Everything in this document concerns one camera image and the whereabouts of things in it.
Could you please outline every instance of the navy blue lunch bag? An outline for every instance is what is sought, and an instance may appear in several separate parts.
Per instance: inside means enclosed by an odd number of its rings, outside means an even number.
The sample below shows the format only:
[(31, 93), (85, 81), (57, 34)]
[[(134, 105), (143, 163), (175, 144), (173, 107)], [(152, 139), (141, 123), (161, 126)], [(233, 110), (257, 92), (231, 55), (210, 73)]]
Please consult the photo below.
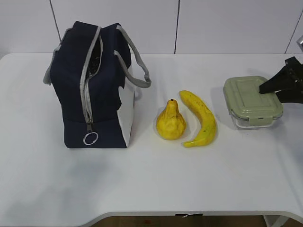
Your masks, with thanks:
[[(145, 75), (132, 76), (129, 46)], [(134, 116), (134, 85), (151, 85), (139, 52), (120, 24), (75, 22), (53, 53), (44, 83), (62, 107), (69, 148), (126, 148)]]

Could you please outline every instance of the pear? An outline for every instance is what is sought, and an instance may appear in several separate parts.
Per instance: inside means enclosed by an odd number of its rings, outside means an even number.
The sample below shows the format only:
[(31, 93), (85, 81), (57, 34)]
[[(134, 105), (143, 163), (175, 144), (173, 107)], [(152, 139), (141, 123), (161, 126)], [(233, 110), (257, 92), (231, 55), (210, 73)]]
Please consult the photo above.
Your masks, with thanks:
[(166, 140), (176, 140), (183, 135), (185, 128), (186, 122), (179, 112), (177, 101), (169, 100), (158, 116), (158, 133)]

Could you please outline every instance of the food container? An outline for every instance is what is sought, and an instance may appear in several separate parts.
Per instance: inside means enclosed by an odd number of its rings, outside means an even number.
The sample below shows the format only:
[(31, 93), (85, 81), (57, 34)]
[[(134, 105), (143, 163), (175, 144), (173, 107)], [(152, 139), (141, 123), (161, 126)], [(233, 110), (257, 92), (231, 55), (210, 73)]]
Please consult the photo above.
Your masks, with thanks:
[(269, 127), (283, 114), (275, 93), (260, 94), (259, 86), (267, 79), (260, 76), (234, 77), (226, 80), (224, 95), (234, 123), (245, 129)]

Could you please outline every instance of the zipper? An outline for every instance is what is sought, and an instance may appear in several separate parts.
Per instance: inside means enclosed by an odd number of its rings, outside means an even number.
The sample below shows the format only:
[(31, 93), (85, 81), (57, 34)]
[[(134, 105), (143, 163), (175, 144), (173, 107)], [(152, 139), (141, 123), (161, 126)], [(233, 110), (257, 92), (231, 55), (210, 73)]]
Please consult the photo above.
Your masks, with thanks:
[[(85, 122), (87, 124), (87, 134), (84, 136), (83, 138), (83, 142), (86, 145), (91, 145), (93, 143), (95, 143), (98, 139), (98, 134), (96, 132), (93, 131), (93, 113), (92, 113), (92, 108), (91, 108), (91, 102), (90, 102), (90, 95), (89, 95), (89, 81), (91, 78), (93, 78), (99, 71), (100, 66), (101, 66), (101, 58), (102, 58), (102, 52), (103, 52), (103, 43), (102, 43), (102, 38), (100, 36), (100, 30), (101, 27), (98, 27), (96, 30), (96, 34), (93, 38), (93, 41), (89, 47), (85, 62), (84, 62), (84, 66), (83, 66), (83, 70), (82, 70), (82, 74), (81, 74), (81, 78), (80, 78), (80, 96), (81, 96), (81, 104), (82, 104), (82, 109), (83, 109), (83, 115), (84, 115), (84, 119)], [(92, 75), (88, 75), (87, 77), (87, 70), (88, 70), (88, 66), (89, 66), (89, 61), (91, 58), (91, 54), (93, 52), (93, 49), (95, 47), (95, 44), (97, 42), (97, 40), (99, 40), (100, 42), (100, 62), (99, 62), (99, 66), (96, 70), (96, 72)], [(88, 144), (86, 143), (86, 138), (91, 135), (91, 134), (95, 134), (96, 135), (96, 139)]]

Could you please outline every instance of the green lid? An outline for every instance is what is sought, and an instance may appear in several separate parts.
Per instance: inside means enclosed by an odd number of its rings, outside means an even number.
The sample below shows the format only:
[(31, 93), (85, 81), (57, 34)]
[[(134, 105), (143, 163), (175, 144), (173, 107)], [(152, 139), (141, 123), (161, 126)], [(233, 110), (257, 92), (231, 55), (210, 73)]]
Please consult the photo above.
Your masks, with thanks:
[(226, 80), (224, 94), (229, 112), (249, 121), (251, 126), (270, 125), (283, 114), (283, 106), (275, 93), (260, 94), (259, 86), (267, 79), (259, 76), (234, 77)]

